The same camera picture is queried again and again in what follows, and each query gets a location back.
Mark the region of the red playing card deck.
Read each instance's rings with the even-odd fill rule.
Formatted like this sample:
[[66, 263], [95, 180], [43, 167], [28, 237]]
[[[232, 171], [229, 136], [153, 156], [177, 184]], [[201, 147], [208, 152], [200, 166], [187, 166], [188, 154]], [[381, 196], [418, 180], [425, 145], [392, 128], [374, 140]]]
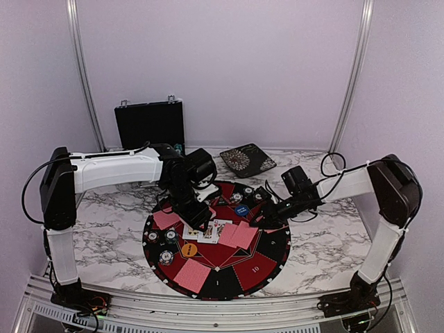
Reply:
[[209, 207], [208, 210], [211, 213], [210, 219], [214, 219], [216, 217], [216, 211], [213, 208], [211, 208], [211, 207]]

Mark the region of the blue small blind button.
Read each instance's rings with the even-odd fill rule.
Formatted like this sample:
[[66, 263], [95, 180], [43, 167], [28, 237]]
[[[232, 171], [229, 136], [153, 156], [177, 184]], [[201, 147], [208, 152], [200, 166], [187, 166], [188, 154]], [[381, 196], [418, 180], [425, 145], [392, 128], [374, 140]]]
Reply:
[[249, 214], [249, 209], [245, 205], [239, 205], [235, 207], [234, 212], [237, 216], [247, 216]]

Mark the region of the green 50 chip seat seven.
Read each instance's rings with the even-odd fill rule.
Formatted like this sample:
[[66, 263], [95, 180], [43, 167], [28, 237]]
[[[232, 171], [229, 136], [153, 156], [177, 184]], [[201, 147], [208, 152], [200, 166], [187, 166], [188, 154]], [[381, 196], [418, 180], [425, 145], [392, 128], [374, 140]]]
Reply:
[[244, 187], [244, 194], [246, 195], [246, 196], [249, 196], [249, 195], [251, 195], [253, 193], [253, 189], [252, 188], [250, 188], [250, 187]]

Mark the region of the red cards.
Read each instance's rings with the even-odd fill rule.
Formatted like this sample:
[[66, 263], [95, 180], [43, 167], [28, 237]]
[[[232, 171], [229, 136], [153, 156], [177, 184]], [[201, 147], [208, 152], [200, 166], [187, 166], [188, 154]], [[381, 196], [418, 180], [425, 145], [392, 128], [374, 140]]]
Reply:
[[273, 234], [273, 233], [275, 233], [275, 232], [280, 232], [280, 231], [282, 231], [282, 230], [286, 230], [287, 228], [288, 228], [288, 226], [282, 226], [281, 228], [270, 229], [270, 230], [263, 229], [263, 232], [265, 232], [266, 234]]
[[180, 217], [176, 213], [172, 211], [163, 212], [161, 210], [153, 213], [153, 220], [160, 230], [165, 230], [175, 223], [181, 222]]
[[173, 281], [185, 289], [199, 293], [211, 270], [210, 267], [200, 262], [188, 259], [178, 271]]

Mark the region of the grey 10 chip seat six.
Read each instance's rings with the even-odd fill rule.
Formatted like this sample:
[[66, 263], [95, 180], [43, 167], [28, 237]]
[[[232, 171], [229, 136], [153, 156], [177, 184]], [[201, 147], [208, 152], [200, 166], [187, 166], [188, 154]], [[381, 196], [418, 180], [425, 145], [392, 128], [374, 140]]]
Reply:
[[243, 199], [243, 196], [240, 193], [233, 193], [230, 200], [232, 203], [240, 203]]

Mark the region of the green 50 chips seat three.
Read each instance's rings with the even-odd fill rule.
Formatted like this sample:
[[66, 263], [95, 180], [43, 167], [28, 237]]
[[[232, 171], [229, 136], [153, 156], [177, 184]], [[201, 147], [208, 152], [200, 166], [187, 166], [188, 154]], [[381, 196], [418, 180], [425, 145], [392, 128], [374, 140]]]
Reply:
[[168, 230], [164, 233], [164, 240], [166, 244], [174, 245], [179, 240], [179, 235], [175, 230]]

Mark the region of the orange big blind button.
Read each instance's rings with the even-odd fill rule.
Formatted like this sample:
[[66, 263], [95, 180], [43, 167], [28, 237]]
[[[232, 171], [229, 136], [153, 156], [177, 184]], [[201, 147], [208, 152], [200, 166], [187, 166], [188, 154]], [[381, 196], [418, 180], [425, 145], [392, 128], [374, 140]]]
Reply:
[[181, 248], [181, 253], [184, 257], [194, 257], [198, 252], [196, 244], [187, 243]]

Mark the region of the grey 10 chips seat two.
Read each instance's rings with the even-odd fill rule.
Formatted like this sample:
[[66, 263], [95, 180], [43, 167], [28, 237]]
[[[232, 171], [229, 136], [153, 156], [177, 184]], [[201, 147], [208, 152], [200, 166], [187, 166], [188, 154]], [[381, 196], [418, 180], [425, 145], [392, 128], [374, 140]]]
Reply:
[[170, 250], [163, 250], [159, 255], [159, 264], [169, 266], [173, 263], [174, 254]]

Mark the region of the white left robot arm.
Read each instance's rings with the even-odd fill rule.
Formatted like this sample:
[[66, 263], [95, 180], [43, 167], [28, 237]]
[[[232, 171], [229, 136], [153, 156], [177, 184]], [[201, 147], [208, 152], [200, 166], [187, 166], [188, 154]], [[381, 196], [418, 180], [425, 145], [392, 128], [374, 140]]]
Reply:
[[58, 147], [37, 170], [44, 171], [39, 224], [55, 273], [54, 294], [74, 309], [87, 304], [89, 293], [82, 287], [74, 257], [76, 195], [104, 186], [149, 182], [168, 193], [172, 211], [191, 228], [203, 230], [212, 217], [204, 202], [205, 190], [217, 190], [212, 184], [217, 171], [212, 156], [202, 148], [181, 155], [169, 144], [146, 143], [134, 150], [95, 154]]

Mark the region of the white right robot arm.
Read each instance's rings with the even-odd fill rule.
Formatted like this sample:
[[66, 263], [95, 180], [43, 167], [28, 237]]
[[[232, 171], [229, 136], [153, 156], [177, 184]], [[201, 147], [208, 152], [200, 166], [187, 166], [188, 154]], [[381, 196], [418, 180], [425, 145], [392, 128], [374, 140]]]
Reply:
[[379, 222], [370, 250], [343, 297], [343, 304], [349, 310], [361, 309], [399, 253], [409, 225], [420, 210], [423, 190], [416, 174], [398, 156], [389, 154], [316, 182], [300, 166], [287, 170], [281, 177], [289, 197], [273, 200], [270, 192], [260, 187], [257, 191], [264, 204], [250, 226], [276, 230], [289, 219], [321, 205], [365, 195], [374, 197]]

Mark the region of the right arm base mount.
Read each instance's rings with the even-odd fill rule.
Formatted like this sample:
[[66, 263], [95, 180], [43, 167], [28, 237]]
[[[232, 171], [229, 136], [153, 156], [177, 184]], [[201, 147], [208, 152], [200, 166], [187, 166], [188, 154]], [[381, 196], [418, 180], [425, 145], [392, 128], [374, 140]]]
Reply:
[[350, 292], [345, 291], [321, 296], [316, 306], [323, 312], [324, 317], [330, 318], [375, 308], [380, 304], [379, 296], [370, 295], [368, 298], [353, 300]]

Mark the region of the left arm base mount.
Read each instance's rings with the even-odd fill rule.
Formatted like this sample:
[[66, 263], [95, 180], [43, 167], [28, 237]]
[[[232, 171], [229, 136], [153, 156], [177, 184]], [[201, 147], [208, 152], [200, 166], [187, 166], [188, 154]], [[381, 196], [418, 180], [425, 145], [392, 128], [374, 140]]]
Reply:
[[53, 293], [51, 296], [51, 302], [53, 304], [75, 309], [84, 316], [87, 314], [106, 315], [110, 300], [111, 295], [108, 293], [84, 289], [79, 293], [65, 295]]

